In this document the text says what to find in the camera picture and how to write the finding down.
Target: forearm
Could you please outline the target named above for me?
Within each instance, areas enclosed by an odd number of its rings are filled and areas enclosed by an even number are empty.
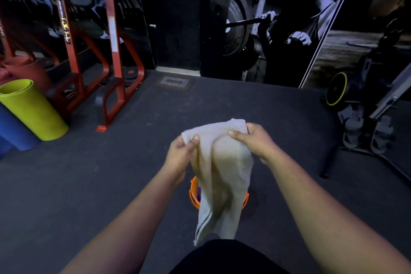
[[[139,271],[175,188],[175,178],[160,170],[127,208],[62,271],[130,273]]]
[[[343,207],[281,150],[267,162],[308,249],[335,273],[409,273],[390,243]]]

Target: black wall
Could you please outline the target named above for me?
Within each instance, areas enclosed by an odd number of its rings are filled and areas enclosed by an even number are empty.
[[[152,0],[152,5],[157,65],[199,70],[200,0]]]

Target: person's left hand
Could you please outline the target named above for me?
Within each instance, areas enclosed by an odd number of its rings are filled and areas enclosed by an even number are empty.
[[[184,179],[185,170],[199,143],[200,137],[194,136],[190,142],[185,144],[181,135],[171,142],[162,170],[172,174],[176,184],[180,184]]]

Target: yellow yoga mat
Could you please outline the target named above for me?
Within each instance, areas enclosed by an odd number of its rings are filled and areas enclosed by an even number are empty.
[[[32,80],[18,79],[0,86],[0,102],[40,140],[58,139],[69,130],[49,101],[34,87]]]

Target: blue yoga mat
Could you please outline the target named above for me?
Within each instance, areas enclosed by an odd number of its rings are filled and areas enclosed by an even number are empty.
[[[13,145],[10,142],[0,137],[0,159],[2,159],[4,154],[6,154],[12,148]]]
[[[35,147],[41,141],[16,116],[0,103],[0,137],[20,151]]]

